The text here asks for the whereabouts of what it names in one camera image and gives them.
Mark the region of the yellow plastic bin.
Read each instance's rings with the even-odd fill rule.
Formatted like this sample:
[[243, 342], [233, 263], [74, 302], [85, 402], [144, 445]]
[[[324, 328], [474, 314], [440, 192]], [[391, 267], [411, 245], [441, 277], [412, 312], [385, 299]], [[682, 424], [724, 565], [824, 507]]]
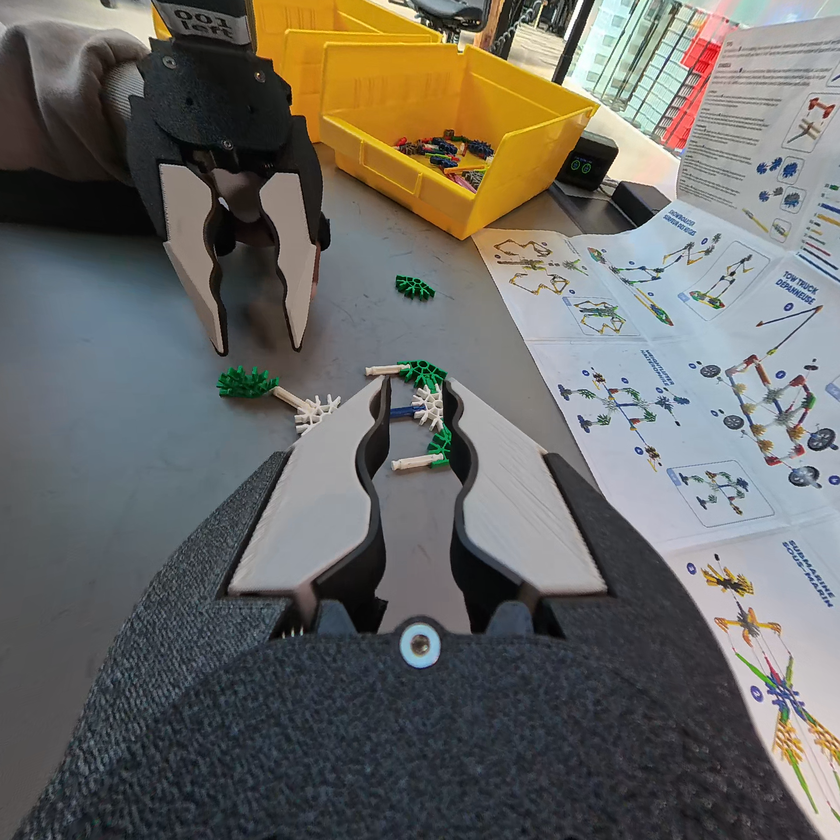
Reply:
[[373, 34], [357, 31], [306, 30], [291, 28], [283, 35], [280, 62], [274, 63], [279, 76], [290, 85], [292, 114], [303, 116], [308, 135], [314, 144], [320, 142], [320, 101], [324, 48], [328, 43], [350, 45], [418, 45], [437, 44], [440, 36]]
[[[546, 190], [597, 108], [471, 46], [324, 46], [320, 134], [336, 165], [458, 239]], [[396, 149], [445, 130], [493, 149], [477, 193]]]
[[280, 37], [288, 30], [383, 35], [437, 44], [441, 35], [376, 2], [252, 2], [249, 13], [214, 12], [208, 2], [153, 2], [152, 20], [158, 39], [174, 35], [204, 37], [257, 46], [260, 37]]

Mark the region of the dark cloth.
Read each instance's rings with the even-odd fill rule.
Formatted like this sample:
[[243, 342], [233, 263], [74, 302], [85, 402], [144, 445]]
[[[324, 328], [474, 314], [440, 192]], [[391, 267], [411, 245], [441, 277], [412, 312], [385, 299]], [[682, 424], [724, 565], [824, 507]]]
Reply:
[[156, 236], [133, 187], [115, 181], [72, 182], [37, 170], [1, 171], [1, 221], [83, 233]]

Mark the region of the pile of colourful toy pieces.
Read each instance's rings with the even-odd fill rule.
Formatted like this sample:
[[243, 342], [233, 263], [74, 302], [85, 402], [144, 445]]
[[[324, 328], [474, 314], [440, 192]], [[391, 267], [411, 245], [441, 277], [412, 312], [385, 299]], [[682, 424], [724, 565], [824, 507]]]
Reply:
[[457, 135], [452, 129], [417, 140], [402, 137], [392, 148], [473, 194], [478, 192], [496, 154], [489, 143]]

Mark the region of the wooden standing desk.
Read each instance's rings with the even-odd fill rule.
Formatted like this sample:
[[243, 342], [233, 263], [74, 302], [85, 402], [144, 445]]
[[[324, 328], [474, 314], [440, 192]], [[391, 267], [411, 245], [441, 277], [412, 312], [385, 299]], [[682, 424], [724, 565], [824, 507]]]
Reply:
[[593, 0], [577, 1], [575, 3], [570, 25], [565, 32], [563, 52], [553, 72], [552, 82], [554, 84], [563, 85], [594, 5], [595, 1]]

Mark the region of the person's left forearm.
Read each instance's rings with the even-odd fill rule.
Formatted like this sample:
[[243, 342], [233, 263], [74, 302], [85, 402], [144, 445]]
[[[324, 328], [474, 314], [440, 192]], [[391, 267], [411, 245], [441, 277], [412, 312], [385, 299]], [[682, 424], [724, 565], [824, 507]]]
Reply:
[[35, 20], [2, 27], [1, 169], [131, 185], [129, 96], [148, 46], [118, 29]]

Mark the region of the black power adapter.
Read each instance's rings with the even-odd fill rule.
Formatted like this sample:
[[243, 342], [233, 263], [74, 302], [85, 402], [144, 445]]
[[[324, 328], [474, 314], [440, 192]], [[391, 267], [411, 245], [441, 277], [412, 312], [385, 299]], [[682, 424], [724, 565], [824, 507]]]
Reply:
[[671, 204], [671, 200], [654, 186], [621, 181], [613, 192], [612, 203], [638, 228]]

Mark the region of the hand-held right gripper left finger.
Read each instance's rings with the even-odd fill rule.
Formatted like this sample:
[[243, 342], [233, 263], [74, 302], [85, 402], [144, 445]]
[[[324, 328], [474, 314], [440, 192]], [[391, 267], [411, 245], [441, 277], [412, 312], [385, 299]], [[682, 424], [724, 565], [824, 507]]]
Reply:
[[386, 602], [381, 506], [373, 476], [390, 447], [391, 380], [379, 376], [299, 437], [285, 455], [229, 582], [230, 596], [290, 598], [304, 627], [340, 602], [375, 633]]

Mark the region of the black device with green display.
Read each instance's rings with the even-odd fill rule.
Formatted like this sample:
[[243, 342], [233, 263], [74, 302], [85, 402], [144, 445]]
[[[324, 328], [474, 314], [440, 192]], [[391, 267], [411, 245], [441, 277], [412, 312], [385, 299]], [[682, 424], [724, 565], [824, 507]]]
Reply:
[[594, 192], [603, 183], [617, 155], [614, 140], [585, 130], [565, 159], [556, 180]]

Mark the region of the green white toy connector assembly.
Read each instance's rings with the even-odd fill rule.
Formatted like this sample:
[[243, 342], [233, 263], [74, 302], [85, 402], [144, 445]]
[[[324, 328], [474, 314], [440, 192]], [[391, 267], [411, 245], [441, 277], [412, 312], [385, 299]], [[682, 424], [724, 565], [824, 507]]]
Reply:
[[447, 466], [452, 447], [452, 433], [445, 423], [443, 385], [448, 373], [425, 360], [406, 360], [397, 364], [366, 367], [368, 377], [397, 375], [405, 383], [416, 386], [408, 406], [392, 408], [391, 419], [412, 418], [427, 425], [433, 434], [425, 455], [399, 458], [392, 462], [393, 471]]

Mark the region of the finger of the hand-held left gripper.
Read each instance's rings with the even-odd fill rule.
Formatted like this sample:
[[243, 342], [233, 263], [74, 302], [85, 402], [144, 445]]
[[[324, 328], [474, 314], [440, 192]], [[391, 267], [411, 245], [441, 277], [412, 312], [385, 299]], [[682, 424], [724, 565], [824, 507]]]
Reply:
[[308, 324], [318, 247], [310, 235], [300, 177], [273, 174], [259, 190], [260, 215], [275, 250], [281, 305], [294, 351], [300, 351]]
[[222, 206], [211, 185], [187, 166], [160, 163], [159, 173], [164, 250], [215, 351], [225, 356], [227, 317], [219, 293], [221, 271], [212, 230], [220, 219]]

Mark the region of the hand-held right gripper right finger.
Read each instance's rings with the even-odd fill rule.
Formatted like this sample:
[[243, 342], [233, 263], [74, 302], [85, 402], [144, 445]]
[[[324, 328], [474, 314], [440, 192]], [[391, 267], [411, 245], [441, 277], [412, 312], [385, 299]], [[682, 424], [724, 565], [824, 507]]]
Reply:
[[608, 593], [548, 450], [454, 379], [443, 403], [449, 465], [461, 484], [450, 567], [471, 632], [484, 633], [505, 602], [534, 616], [546, 598]]

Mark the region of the person's left hand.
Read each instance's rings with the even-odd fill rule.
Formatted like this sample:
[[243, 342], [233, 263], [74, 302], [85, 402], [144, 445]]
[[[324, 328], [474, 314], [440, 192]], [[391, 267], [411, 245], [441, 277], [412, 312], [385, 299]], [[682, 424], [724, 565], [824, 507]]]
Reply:
[[275, 233], [263, 218], [247, 223], [229, 213], [225, 217], [223, 240], [226, 245], [229, 245], [227, 252], [230, 252], [236, 244], [257, 248], [273, 248]]

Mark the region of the grey desk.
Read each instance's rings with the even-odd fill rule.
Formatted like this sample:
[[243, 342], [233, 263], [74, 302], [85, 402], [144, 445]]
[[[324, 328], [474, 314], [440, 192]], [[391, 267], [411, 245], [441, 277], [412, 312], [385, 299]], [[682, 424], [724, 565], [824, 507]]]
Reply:
[[[332, 244], [299, 353], [262, 250], [224, 261], [222, 360], [155, 239], [2, 226], [2, 838], [818, 838], [676, 577], [583, 489], [476, 247], [318, 156]], [[226, 594], [295, 434], [217, 374], [348, 401], [400, 358], [563, 458], [623, 568], [606, 604], [471, 633], [458, 478], [389, 465], [379, 634], [282, 637], [287, 600]]]

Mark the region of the grey mesh office chair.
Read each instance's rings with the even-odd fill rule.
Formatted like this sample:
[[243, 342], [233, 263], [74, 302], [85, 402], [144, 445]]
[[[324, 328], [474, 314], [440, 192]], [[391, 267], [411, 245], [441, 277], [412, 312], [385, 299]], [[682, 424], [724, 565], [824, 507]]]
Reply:
[[491, 1], [408, 1], [420, 18], [443, 29], [477, 33], [488, 23]]

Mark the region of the folded paper instruction sheet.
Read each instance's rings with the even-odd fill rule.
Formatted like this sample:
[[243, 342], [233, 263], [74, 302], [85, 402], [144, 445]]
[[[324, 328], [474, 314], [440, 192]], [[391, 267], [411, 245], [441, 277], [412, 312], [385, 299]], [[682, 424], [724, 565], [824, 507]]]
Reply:
[[838, 838], [838, 16], [736, 29], [646, 224], [473, 234], [603, 495]]

